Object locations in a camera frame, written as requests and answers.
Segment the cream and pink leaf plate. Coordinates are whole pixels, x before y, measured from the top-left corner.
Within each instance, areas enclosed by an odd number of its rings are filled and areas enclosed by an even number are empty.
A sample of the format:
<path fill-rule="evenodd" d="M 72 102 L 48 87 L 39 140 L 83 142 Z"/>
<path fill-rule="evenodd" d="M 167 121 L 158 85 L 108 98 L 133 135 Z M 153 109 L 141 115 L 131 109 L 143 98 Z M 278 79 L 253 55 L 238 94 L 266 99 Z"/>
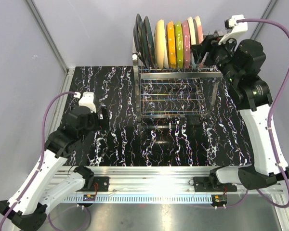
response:
<path fill-rule="evenodd" d="M 199 45 L 204 40 L 200 17 L 196 16 L 193 19 L 193 22 L 194 22 L 194 31 L 195 31 L 195 40 L 196 40 L 195 45 Z"/>

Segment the pink bottom plate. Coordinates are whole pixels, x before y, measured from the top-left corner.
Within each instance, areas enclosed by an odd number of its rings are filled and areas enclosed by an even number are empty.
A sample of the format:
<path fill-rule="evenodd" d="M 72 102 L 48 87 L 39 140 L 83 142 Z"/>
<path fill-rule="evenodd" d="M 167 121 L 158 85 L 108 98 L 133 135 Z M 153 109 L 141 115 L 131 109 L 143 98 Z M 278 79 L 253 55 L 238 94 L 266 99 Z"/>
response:
<path fill-rule="evenodd" d="M 190 32 L 188 21 L 185 20 L 182 23 L 182 31 L 183 31 L 183 46 L 184 46 L 184 68 L 190 68 L 191 62 L 191 51 L 190 51 Z"/>

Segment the yellow wavy plate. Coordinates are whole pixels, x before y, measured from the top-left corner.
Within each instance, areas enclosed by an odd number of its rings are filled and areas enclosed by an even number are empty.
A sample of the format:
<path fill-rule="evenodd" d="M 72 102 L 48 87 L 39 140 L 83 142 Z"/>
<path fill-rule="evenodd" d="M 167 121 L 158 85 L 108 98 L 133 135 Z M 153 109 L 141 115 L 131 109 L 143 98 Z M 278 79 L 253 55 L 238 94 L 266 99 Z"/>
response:
<path fill-rule="evenodd" d="M 175 45 L 176 45 L 176 68 L 182 69 L 184 65 L 183 51 L 183 30 L 180 21 L 174 24 Z"/>

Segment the orange polka dot plate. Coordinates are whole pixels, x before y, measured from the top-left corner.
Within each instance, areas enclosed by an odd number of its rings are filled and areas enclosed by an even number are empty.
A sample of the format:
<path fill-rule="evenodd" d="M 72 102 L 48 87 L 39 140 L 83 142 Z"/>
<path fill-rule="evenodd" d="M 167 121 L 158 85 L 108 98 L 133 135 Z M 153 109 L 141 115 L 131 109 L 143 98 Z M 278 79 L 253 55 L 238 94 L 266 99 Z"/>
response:
<path fill-rule="evenodd" d="M 176 68 L 176 48 L 175 48 L 175 33 L 174 33 L 174 23 L 170 21 L 167 24 L 167 47 L 168 47 L 168 61 L 169 68 Z"/>

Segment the cream and blue leaf plate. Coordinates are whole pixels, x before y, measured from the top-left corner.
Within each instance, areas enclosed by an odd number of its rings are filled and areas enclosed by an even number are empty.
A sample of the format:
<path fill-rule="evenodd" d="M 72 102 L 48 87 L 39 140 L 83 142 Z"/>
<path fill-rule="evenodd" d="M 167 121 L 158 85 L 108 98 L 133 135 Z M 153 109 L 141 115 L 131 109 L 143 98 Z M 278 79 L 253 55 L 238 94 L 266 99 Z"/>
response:
<path fill-rule="evenodd" d="M 193 18 L 188 17 L 187 22 L 188 22 L 189 32 L 190 32 L 190 45 L 192 46 L 196 44 L 196 34 L 195 34 Z M 197 65 L 195 64 L 195 59 L 194 59 L 192 51 L 191 51 L 191 66 L 194 69 L 196 69 L 197 67 Z"/>

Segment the cream plate with bear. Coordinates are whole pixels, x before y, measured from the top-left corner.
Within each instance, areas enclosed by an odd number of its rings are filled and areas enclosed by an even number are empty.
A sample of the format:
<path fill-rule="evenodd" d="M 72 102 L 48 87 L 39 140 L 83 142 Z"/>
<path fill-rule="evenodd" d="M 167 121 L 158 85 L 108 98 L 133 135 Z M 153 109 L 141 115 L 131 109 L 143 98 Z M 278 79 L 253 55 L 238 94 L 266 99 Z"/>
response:
<path fill-rule="evenodd" d="M 168 60 L 168 48 L 167 48 L 167 41 L 164 41 L 164 62 L 163 62 L 164 69 L 169 69 L 169 60 Z"/>

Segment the yellow plate with drawing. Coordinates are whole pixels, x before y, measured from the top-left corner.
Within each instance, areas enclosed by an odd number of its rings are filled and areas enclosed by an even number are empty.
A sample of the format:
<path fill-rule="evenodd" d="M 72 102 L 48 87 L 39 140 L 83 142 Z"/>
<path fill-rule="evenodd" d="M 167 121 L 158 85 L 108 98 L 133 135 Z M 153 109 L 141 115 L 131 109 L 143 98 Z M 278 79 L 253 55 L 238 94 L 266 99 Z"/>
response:
<path fill-rule="evenodd" d="M 160 19 L 155 27 L 155 58 L 158 69 L 164 66 L 164 20 Z"/>

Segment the blue glazed plate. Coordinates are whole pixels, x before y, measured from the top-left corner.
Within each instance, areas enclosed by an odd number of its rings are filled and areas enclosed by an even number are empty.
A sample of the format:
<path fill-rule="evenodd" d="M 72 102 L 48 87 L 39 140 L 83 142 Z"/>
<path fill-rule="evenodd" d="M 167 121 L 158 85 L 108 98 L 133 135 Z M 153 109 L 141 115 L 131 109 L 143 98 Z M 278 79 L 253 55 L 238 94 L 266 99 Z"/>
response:
<path fill-rule="evenodd" d="M 148 16 L 145 17 L 142 25 L 142 43 L 146 67 L 156 69 L 155 45 Z"/>

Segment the dark striped rim plate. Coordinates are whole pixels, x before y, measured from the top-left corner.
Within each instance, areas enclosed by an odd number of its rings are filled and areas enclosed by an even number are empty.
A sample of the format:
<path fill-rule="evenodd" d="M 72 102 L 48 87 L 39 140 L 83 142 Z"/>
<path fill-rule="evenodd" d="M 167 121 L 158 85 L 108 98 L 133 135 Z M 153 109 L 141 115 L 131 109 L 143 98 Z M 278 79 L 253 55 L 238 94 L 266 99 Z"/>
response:
<path fill-rule="evenodd" d="M 143 25 L 142 18 L 140 14 L 138 13 L 136 15 L 135 24 L 133 28 L 133 39 L 134 39 L 138 58 L 142 61 L 145 67 L 148 67 L 148 64 L 144 55 L 143 44 L 142 44 L 142 35 L 141 35 L 142 25 Z"/>

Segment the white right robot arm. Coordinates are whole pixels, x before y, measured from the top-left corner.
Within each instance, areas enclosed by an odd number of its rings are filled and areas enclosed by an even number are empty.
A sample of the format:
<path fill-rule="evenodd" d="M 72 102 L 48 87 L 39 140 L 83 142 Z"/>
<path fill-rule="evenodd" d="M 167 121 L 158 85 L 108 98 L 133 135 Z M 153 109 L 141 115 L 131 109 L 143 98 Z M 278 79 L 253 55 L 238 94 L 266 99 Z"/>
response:
<path fill-rule="evenodd" d="M 220 191 L 226 184 L 241 184 L 248 190 L 267 188 L 289 179 L 289 165 L 277 144 L 277 135 L 268 119 L 273 99 L 268 84 L 258 73 L 266 59 L 263 46 L 252 39 L 240 43 L 208 35 L 199 45 L 191 45 L 197 63 L 215 65 L 228 84 L 228 93 L 248 130 L 254 162 L 248 166 L 217 167 L 210 171 L 209 187 Z"/>

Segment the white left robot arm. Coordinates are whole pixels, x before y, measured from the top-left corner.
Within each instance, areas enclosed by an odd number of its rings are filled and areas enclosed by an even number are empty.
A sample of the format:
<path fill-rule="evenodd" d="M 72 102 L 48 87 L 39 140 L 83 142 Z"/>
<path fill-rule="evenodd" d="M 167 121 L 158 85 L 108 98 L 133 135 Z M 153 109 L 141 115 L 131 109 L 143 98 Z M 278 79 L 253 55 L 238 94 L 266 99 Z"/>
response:
<path fill-rule="evenodd" d="M 109 129 L 106 107 L 99 118 L 95 110 L 76 106 L 65 123 L 52 132 L 42 148 L 42 155 L 20 189 L 9 200 L 0 201 L 0 213 L 22 231 L 37 231 L 49 213 L 75 191 L 89 191 L 94 186 L 94 172 L 76 167 L 65 180 L 47 191 L 58 169 L 78 149 L 90 133 Z"/>

